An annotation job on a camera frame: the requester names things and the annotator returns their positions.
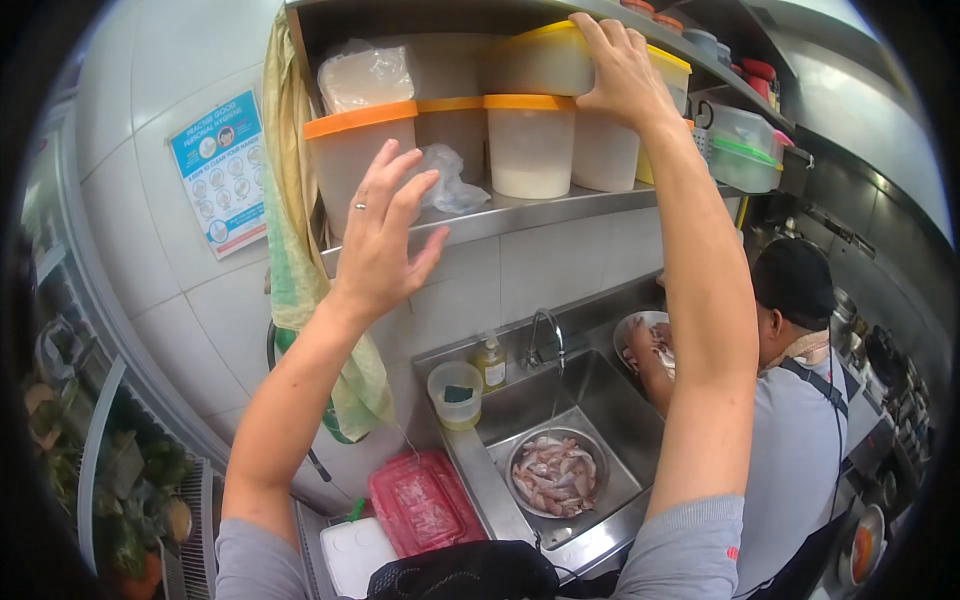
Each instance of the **black cap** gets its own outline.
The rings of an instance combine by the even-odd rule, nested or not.
[[[811,331],[830,326],[836,307],[827,258],[802,239],[771,242],[756,259],[754,296],[764,308],[777,309],[790,323]]]

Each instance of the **raw chicken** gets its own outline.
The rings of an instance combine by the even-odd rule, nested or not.
[[[511,475],[533,508],[571,518],[593,508],[597,466],[589,452],[567,438],[546,436],[523,445],[523,456]]]

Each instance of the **plastic bag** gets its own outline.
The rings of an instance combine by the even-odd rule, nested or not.
[[[317,85],[329,114],[412,100],[407,49],[374,48],[351,39],[341,54],[320,65]]]
[[[428,189],[420,201],[421,206],[434,206],[443,212],[462,215],[490,199],[482,188],[460,181],[464,160],[445,144],[431,144],[423,150],[419,171],[437,169],[440,179]]]

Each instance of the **soap dispenser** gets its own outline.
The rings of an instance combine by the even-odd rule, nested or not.
[[[485,335],[487,339],[473,363],[483,375],[484,394],[507,385],[507,350],[497,342],[492,329],[487,330]]]

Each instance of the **man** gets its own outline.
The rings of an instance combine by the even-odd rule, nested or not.
[[[650,156],[672,274],[667,296],[676,355],[686,365],[677,373],[646,521],[614,598],[730,598],[756,384],[746,257],[689,129],[650,64],[646,40],[618,21],[570,18],[596,70],[593,90],[578,105],[632,128]],[[305,596],[290,481],[360,336],[419,289],[440,260],[445,228],[408,262],[407,228],[438,173],[415,175],[394,193],[422,156],[418,150],[396,156],[397,147],[389,140],[373,160],[351,201],[333,289],[260,385],[237,430],[216,542],[217,600]]]
[[[843,371],[835,356],[828,360],[835,300],[827,260],[804,240],[782,239],[757,258],[752,275],[759,375],[734,597],[761,588],[825,525],[847,439]],[[669,325],[659,328],[669,342]],[[650,401],[667,416],[673,384],[652,350],[649,329],[635,324],[628,343]],[[677,369],[685,365],[678,361]],[[811,381],[802,378],[807,370],[815,375]],[[837,408],[827,398],[829,384]]]

